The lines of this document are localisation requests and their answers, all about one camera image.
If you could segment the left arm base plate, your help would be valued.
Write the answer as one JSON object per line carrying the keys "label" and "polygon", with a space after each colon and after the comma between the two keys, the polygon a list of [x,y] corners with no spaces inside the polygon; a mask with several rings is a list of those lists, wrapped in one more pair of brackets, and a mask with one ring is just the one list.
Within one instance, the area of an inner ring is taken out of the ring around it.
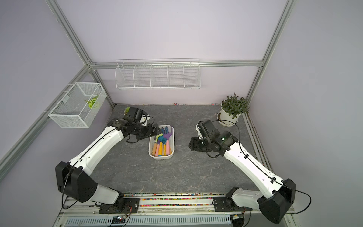
{"label": "left arm base plate", "polygon": [[116,204],[103,204],[100,206],[99,214],[133,214],[139,209],[139,198],[123,197]]}

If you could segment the small white potted succulent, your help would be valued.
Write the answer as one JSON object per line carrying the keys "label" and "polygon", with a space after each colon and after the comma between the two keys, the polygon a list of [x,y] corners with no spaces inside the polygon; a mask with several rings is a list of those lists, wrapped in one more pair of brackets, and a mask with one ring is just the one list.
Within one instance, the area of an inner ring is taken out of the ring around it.
{"label": "small white potted succulent", "polygon": [[124,115],[127,115],[129,113],[129,111],[130,111],[130,107],[125,108]]}

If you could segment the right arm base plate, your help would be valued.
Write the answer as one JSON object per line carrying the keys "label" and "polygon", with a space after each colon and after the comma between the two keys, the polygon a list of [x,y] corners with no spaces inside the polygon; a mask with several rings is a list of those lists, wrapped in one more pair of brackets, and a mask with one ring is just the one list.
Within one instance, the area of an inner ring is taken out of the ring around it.
{"label": "right arm base plate", "polygon": [[212,201],[212,205],[214,206],[215,212],[249,212],[252,211],[251,208],[248,207],[239,207],[237,206],[232,199],[227,197],[214,197]]}

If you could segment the white mesh wall basket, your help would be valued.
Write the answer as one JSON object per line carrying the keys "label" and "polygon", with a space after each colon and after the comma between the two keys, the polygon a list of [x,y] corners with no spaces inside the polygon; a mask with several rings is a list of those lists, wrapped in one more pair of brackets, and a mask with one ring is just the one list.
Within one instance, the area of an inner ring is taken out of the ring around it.
{"label": "white mesh wall basket", "polygon": [[[90,109],[85,100],[95,96],[99,96],[99,108]],[[48,116],[61,128],[88,129],[106,98],[107,94],[100,83],[75,83]]]}

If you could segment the small purple rake pink handle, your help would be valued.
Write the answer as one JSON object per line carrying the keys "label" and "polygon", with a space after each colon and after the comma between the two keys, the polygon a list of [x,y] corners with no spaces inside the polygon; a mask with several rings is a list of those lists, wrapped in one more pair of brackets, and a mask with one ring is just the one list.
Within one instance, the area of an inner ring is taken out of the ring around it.
{"label": "small purple rake pink handle", "polygon": [[166,143],[165,143],[165,154],[166,156],[170,156],[172,154],[171,148],[170,148],[170,137],[173,135],[173,129],[171,128],[171,131],[169,130],[169,127],[165,127],[165,134],[164,134],[164,138],[166,139]]}

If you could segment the white plastic storage box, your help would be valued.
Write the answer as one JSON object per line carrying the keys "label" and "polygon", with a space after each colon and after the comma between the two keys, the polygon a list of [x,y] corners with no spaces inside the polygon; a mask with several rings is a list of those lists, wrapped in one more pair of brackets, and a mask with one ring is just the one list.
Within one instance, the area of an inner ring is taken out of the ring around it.
{"label": "white plastic storage box", "polygon": [[156,160],[170,159],[175,152],[174,128],[171,125],[162,125],[159,128],[162,133],[150,138],[148,154]]}

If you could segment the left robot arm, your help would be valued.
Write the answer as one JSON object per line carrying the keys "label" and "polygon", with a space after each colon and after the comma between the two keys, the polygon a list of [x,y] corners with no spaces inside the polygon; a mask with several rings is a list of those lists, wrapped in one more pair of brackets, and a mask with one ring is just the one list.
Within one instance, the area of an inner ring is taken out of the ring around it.
{"label": "left robot arm", "polygon": [[57,188],[63,196],[76,201],[120,206],[123,193],[95,182],[91,175],[105,155],[124,138],[134,135],[136,140],[143,140],[161,133],[158,124],[111,120],[103,132],[85,150],[69,162],[61,161],[55,168]]}

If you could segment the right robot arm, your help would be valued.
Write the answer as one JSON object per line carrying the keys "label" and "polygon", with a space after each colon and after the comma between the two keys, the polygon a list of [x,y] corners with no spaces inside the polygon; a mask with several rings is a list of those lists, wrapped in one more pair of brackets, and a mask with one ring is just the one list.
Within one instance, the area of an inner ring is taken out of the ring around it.
{"label": "right robot arm", "polygon": [[189,148],[199,152],[217,152],[232,162],[258,187],[258,191],[245,191],[235,187],[226,196],[231,206],[259,210],[274,224],[279,224],[295,202],[296,184],[282,179],[264,167],[240,143],[240,139],[228,131],[220,133],[212,121],[196,125],[197,137],[192,137]]}

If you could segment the green rake wooden handle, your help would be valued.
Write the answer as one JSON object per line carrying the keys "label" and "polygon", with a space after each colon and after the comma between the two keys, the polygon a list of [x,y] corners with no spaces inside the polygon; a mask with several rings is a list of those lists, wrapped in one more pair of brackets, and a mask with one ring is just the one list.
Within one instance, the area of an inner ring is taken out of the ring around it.
{"label": "green rake wooden handle", "polygon": [[160,147],[160,143],[162,142],[162,139],[160,138],[161,136],[163,136],[163,134],[159,134],[155,138],[155,142],[154,142],[154,145],[152,147],[152,152],[151,152],[151,155],[154,157],[159,156],[159,150],[160,150],[159,147]]}

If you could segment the large white potted plant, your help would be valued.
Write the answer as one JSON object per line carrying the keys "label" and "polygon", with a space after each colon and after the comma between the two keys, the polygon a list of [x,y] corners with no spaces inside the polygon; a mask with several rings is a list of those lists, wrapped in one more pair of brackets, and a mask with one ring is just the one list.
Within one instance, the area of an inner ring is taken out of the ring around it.
{"label": "large white potted plant", "polygon": [[221,111],[217,115],[219,123],[226,127],[232,127],[238,123],[243,113],[249,112],[249,100],[234,93],[227,96],[221,103]]}

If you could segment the green leaf in basket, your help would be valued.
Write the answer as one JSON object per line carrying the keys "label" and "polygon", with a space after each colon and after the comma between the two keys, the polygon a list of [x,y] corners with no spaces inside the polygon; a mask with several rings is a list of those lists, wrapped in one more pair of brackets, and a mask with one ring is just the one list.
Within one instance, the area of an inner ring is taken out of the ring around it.
{"label": "green leaf in basket", "polygon": [[95,96],[95,97],[93,97],[91,99],[85,100],[85,102],[87,103],[87,105],[88,105],[88,107],[90,109],[97,109],[97,108],[99,108],[99,103],[97,102],[98,97],[99,96]]}

